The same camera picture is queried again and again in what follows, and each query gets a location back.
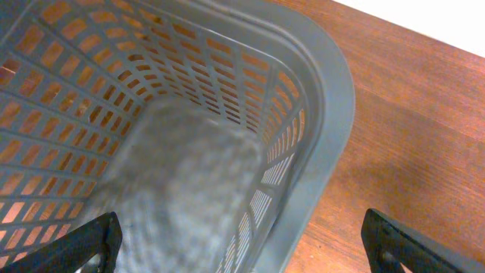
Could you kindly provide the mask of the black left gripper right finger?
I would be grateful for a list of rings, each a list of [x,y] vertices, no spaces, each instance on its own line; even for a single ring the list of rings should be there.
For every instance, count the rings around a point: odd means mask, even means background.
[[[361,239],[372,273],[484,273],[484,265],[464,257],[376,209],[368,209]]]

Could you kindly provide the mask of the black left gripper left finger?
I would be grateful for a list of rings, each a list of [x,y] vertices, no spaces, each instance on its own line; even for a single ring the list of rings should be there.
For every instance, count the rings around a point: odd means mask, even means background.
[[[105,213],[62,238],[5,266],[1,273],[75,272],[98,255],[97,272],[113,272],[122,243],[115,212]]]

